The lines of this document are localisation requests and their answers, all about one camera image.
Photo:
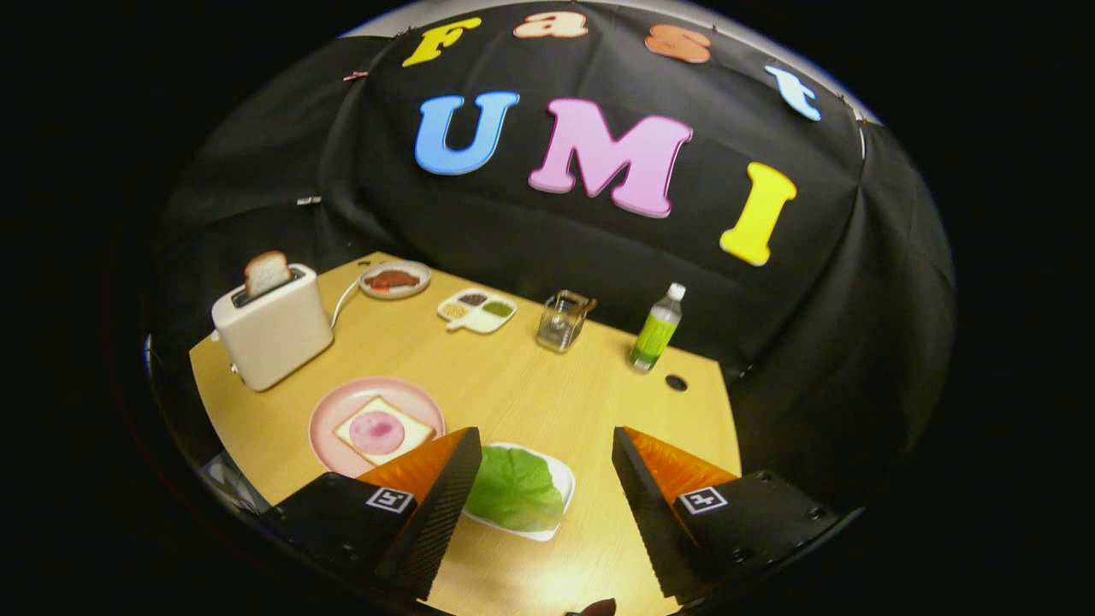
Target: letter m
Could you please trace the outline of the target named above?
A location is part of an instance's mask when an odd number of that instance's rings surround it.
[[[555,115],[555,131],[543,164],[529,174],[529,185],[549,193],[570,191],[575,184],[570,158],[577,155],[586,194],[595,197],[627,166],[623,183],[612,189],[612,202],[650,218],[669,216],[669,176],[677,152],[692,138],[690,126],[650,115],[616,141],[597,103],[555,98],[548,109]]]

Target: toaster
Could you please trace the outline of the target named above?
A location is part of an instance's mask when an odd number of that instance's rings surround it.
[[[290,263],[289,271],[289,280],[269,290],[252,297],[240,284],[212,304],[212,324],[233,372],[255,392],[270,388],[334,340],[315,271],[300,263]]]

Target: small glass jar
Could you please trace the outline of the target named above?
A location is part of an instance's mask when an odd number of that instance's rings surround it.
[[[537,342],[552,351],[564,353],[574,345],[586,323],[589,298],[570,290],[561,290],[544,301]]]

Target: lettuce leaf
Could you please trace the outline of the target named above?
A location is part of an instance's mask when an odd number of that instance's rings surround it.
[[[521,533],[551,531],[563,520],[563,496],[548,463],[523,450],[483,448],[468,513]]]

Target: pink plate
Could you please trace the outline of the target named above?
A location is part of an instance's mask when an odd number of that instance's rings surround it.
[[[339,385],[320,400],[308,426],[308,440],[320,464],[346,477],[358,477],[376,466],[337,437],[335,429],[369,400],[383,397],[389,405],[434,429],[434,439],[445,435],[445,417],[437,403],[405,381],[387,376],[358,379]]]

